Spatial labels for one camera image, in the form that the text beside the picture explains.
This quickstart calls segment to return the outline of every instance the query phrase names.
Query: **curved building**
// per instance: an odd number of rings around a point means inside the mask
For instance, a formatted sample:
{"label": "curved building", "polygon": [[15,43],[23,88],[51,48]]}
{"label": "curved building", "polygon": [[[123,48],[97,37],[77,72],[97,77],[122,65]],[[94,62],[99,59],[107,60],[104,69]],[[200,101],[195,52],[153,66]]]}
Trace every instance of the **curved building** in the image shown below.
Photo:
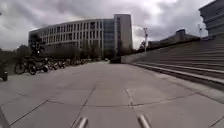
{"label": "curved building", "polygon": [[40,28],[29,33],[38,34],[46,42],[45,52],[60,47],[84,49],[97,46],[101,55],[115,55],[121,49],[132,48],[132,24],[128,14],[115,14],[112,19],[73,21]]}

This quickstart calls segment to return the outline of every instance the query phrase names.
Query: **paved plaza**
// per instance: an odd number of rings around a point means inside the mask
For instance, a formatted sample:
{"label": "paved plaza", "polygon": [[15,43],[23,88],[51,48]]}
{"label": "paved plaza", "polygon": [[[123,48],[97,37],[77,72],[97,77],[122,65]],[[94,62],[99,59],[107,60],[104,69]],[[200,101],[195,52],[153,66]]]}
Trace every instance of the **paved plaza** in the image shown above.
{"label": "paved plaza", "polygon": [[224,94],[131,65],[89,63],[0,81],[0,105],[11,128],[223,128]]}

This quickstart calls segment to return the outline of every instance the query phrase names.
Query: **cloud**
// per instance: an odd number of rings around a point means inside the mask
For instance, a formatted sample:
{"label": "cloud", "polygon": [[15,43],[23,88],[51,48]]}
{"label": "cloud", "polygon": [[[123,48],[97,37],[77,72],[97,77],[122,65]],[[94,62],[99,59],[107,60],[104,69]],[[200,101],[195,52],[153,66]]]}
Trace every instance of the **cloud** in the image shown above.
{"label": "cloud", "polygon": [[153,40],[165,38],[181,28],[198,35],[197,24],[202,23],[198,8],[210,1],[1,0],[0,47],[14,49],[27,44],[28,32],[36,28],[72,20],[111,18],[116,13],[132,15],[135,48],[144,39],[144,27]]}

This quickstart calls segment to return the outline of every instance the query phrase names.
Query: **building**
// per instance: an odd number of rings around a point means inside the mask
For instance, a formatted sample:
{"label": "building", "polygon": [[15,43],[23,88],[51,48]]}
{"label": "building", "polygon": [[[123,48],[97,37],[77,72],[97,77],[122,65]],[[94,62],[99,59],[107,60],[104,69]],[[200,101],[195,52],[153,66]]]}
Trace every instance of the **building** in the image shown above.
{"label": "building", "polygon": [[45,52],[52,53],[58,47],[75,47],[80,50],[97,46],[101,55],[116,55],[121,49],[132,49],[131,15],[115,14],[112,19],[89,19],[51,25],[29,32],[46,42]]}
{"label": "building", "polygon": [[187,34],[185,29],[180,29],[176,31],[174,35],[169,36],[160,41],[149,41],[148,46],[151,46],[151,48],[156,48],[156,47],[167,46],[167,45],[172,45],[172,44],[177,44],[182,42],[195,41],[199,39],[200,38],[197,36]]}
{"label": "building", "polygon": [[224,32],[224,0],[215,0],[200,8],[209,35]]}

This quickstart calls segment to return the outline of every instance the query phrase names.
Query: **motorcycle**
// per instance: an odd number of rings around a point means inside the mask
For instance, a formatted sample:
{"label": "motorcycle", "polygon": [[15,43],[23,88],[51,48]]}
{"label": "motorcycle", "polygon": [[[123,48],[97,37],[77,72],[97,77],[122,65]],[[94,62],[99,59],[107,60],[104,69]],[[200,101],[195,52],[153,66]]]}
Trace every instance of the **motorcycle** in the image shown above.
{"label": "motorcycle", "polygon": [[0,64],[0,78],[2,78],[3,81],[8,80],[8,72],[5,71],[5,62],[4,61],[2,61],[2,63]]}

